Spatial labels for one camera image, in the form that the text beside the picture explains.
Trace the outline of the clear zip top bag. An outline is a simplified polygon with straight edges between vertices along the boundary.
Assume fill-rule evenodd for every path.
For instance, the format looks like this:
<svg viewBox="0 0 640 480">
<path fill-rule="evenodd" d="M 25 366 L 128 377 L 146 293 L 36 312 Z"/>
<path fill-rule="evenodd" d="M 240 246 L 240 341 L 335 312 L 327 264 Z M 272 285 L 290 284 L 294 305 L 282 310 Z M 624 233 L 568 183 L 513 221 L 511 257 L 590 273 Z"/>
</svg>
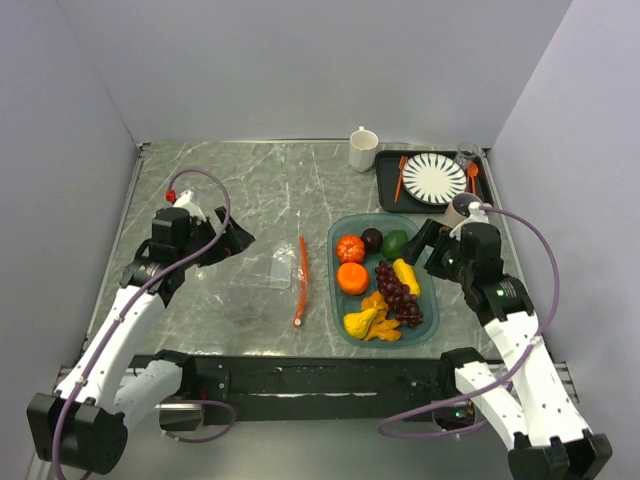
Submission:
<svg viewBox="0 0 640 480">
<path fill-rule="evenodd" d="M 220 285 L 214 299 L 222 312 L 244 322 L 274 315 L 290 320 L 294 329 L 301 328 L 311 286 L 306 239 L 300 236 L 297 245 L 280 242 L 256 260 L 258 269 L 248 279 L 234 278 Z"/>
</svg>

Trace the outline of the dark red grape bunch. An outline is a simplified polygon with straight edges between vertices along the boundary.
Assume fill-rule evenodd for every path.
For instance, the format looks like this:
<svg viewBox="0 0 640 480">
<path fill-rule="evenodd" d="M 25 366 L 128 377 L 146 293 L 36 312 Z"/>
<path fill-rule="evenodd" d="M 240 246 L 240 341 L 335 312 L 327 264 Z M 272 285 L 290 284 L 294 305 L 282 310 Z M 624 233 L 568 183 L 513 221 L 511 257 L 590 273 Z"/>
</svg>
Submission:
<svg viewBox="0 0 640 480">
<path fill-rule="evenodd" d="M 409 293 L 409 288 L 396 277 L 392 264 L 381 261 L 375 269 L 378 291 L 401 325 L 415 329 L 424 322 L 422 310 L 418 305 L 420 296 Z"/>
</svg>

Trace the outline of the orange dried fruit piece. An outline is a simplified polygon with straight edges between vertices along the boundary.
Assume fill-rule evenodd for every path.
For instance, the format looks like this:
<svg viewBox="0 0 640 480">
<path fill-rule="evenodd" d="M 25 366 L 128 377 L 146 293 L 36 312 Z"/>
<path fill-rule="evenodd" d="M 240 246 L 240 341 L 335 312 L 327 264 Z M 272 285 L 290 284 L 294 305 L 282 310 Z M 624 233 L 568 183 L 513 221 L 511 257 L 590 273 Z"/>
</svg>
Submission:
<svg viewBox="0 0 640 480">
<path fill-rule="evenodd" d="M 364 312 L 369 309 L 375 309 L 377 311 L 374 324 L 380 323 L 387 318 L 389 305 L 379 291 L 374 291 L 362 300 L 361 311 Z"/>
</svg>

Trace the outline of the smooth orange persimmon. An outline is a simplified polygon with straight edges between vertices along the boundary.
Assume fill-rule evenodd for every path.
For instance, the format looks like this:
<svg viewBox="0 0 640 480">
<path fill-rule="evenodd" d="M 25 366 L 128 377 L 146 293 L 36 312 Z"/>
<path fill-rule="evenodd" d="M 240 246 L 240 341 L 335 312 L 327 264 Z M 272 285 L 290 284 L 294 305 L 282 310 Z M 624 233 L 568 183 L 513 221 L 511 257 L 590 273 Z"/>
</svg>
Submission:
<svg viewBox="0 0 640 480">
<path fill-rule="evenodd" d="M 369 287 L 370 279 L 367 269 L 355 262 L 343 263 L 336 273 L 339 288 L 348 295 L 361 295 Z"/>
</svg>

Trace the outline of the orange dried fruit slice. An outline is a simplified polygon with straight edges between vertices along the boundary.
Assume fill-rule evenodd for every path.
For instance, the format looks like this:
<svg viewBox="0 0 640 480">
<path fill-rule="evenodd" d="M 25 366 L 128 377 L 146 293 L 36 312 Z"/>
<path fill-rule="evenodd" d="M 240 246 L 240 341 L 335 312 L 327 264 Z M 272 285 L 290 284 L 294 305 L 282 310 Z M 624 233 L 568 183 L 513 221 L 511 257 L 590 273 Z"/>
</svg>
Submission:
<svg viewBox="0 0 640 480">
<path fill-rule="evenodd" d="M 400 325 L 401 323 L 395 319 L 383 320 L 372 325 L 363 340 L 370 341 L 372 339 L 379 339 L 389 342 L 398 341 L 402 337 L 402 333 L 399 331 Z"/>
</svg>

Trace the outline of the yellow pear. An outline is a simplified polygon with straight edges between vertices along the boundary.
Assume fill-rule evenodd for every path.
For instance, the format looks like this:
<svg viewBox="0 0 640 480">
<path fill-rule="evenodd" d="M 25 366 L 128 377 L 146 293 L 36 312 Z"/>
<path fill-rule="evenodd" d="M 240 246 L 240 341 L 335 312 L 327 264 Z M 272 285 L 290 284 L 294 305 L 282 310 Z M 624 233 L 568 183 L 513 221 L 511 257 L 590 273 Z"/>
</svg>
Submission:
<svg viewBox="0 0 640 480">
<path fill-rule="evenodd" d="M 369 308 L 361 312 L 349 313 L 343 317 L 345 332 L 352 338 L 362 340 L 378 314 L 376 308 Z"/>
</svg>

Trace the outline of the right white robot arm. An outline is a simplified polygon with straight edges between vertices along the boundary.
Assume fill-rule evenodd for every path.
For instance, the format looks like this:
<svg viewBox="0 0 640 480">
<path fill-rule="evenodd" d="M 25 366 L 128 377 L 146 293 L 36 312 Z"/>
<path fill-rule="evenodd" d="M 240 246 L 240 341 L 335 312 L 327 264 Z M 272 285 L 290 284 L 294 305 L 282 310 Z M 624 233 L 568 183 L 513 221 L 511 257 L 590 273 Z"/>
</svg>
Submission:
<svg viewBox="0 0 640 480">
<path fill-rule="evenodd" d="M 460 285 L 507 369 L 496 379 L 476 350 L 452 350 L 441 357 L 439 390 L 475 404 L 504 442 L 513 478 L 593 479 L 611 458 L 611 443 L 574 406 L 526 288 L 504 271 L 501 246 L 499 230 L 486 221 L 451 228 L 428 220 L 402 250 L 413 265 L 431 247 L 425 270 Z"/>
</svg>

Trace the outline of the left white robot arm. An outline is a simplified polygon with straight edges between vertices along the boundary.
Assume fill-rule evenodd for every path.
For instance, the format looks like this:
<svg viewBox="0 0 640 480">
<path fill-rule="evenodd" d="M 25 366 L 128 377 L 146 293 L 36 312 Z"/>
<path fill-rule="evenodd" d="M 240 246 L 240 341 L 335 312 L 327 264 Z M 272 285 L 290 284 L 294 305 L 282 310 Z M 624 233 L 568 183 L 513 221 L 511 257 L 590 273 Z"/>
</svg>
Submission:
<svg viewBox="0 0 640 480">
<path fill-rule="evenodd" d="M 130 432 L 158 404 L 204 404 L 189 354 L 162 350 L 134 379 L 124 376 L 186 271 L 214 265 L 254 243 L 226 208 L 215 213 L 221 232 L 194 206 L 156 212 L 150 237 L 124 269 L 109 315 L 84 355 L 53 393 L 37 393 L 30 401 L 27 418 L 36 453 L 58 477 L 65 467 L 86 475 L 112 471 Z"/>
</svg>

